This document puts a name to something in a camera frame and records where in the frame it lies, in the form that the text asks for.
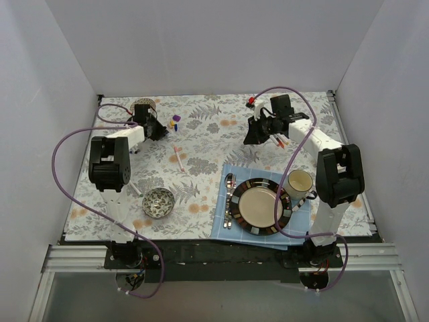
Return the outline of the red gel pen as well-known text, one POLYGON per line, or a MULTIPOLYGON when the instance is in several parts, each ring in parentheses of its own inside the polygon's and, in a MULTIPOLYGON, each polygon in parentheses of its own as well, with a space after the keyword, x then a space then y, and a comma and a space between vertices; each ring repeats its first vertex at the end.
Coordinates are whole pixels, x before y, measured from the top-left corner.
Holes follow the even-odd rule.
POLYGON ((281 141, 281 139, 279 139, 279 137, 277 137, 277 136, 274 136, 274 138, 277 141, 278 145, 284 149, 285 145, 284 145, 283 141, 281 141))

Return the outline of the pink capped white marker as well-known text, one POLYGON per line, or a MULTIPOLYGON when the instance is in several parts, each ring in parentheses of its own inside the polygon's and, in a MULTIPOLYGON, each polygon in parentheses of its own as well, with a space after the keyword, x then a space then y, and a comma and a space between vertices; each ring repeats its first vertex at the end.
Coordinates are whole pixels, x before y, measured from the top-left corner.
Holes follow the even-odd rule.
POLYGON ((174 146, 174 152, 175 152, 175 156, 176 156, 176 159, 177 159, 180 171, 181 172, 185 172, 185 169, 184 169, 184 166, 183 166, 183 163, 182 163, 182 160, 181 160, 178 148, 176 146, 174 146))

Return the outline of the green white marker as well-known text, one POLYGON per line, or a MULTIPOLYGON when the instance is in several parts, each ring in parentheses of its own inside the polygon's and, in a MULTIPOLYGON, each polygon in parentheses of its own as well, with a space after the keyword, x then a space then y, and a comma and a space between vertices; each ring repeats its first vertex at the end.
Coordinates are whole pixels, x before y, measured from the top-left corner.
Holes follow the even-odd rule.
POLYGON ((133 182, 129 182, 129 186, 135 191, 135 193, 139 196, 142 197, 143 193, 139 190, 139 188, 133 183, 133 182))

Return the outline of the peach capped white marker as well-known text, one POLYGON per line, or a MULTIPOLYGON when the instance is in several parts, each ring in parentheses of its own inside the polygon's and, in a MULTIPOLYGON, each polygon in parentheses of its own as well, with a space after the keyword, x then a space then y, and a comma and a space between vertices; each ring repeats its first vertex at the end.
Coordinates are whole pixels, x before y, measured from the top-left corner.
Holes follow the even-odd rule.
POLYGON ((270 136, 270 139, 272 140, 272 142, 276 145, 279 146, 277 141, 275 140, 274 136, 270 136))

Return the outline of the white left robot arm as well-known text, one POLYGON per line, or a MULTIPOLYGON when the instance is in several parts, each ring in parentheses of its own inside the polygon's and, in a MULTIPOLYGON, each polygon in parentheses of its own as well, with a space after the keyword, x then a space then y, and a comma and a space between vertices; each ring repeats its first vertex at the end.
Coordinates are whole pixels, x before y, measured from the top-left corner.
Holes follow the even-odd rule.
POLYGON ((88 177, 100 192, 107 206, 107 216, 115 226, 111 238, 113 258, 128 268, 136 268, 142 262, 143 253, 135 243, 137 237, 133 222, 127 218, 130 151, 146 139, 162 139, 168 131, 158 121, 157 112, 151 103, 135 104, 130 121, 137 125, 91 139, 88 177))

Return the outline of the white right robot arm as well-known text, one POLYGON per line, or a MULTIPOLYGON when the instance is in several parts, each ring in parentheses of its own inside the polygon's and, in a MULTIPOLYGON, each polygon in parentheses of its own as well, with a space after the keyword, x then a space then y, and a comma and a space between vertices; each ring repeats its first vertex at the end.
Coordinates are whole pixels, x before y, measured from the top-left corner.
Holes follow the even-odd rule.
POLYGON ((303 236, 303 257, 308 265, 316 267, 334 254, 341 220, 365 189, 360 149, 355 144, 342 144, 318 129, 314 113, 295 112, 288 95, 271 98, 270 105, 266 109, 258 97, 248 99, 246 106, 253 110, 253 116, 248 119, 249 130, 243 143, 262 144, 269 136, 282 134, 315 159, 319 204, 316 219, 303 236))

